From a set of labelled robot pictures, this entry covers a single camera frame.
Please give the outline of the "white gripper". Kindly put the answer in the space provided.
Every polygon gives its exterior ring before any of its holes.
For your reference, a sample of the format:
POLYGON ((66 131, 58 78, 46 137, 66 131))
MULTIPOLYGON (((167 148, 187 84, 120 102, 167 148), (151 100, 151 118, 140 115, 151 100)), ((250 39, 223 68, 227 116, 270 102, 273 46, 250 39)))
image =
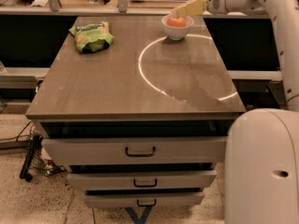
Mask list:
POLYGON ((227 14, 226 0, 188 0, 171 10, 171 16, 185 18, 187 16, 202 15, 206 11, 206 1, 208 11, 212 14, 227 14))

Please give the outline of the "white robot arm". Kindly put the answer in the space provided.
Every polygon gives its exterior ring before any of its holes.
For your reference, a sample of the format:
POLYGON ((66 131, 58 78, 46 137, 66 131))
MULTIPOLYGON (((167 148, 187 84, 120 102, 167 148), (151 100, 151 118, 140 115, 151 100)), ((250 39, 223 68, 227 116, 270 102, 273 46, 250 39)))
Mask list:
POLYGON ((254 109, 235 120, 224 162, 225 224, 299 224, 298 0, 189 0, 175 17, 262 8, 274 29, 287 108, 254 109))

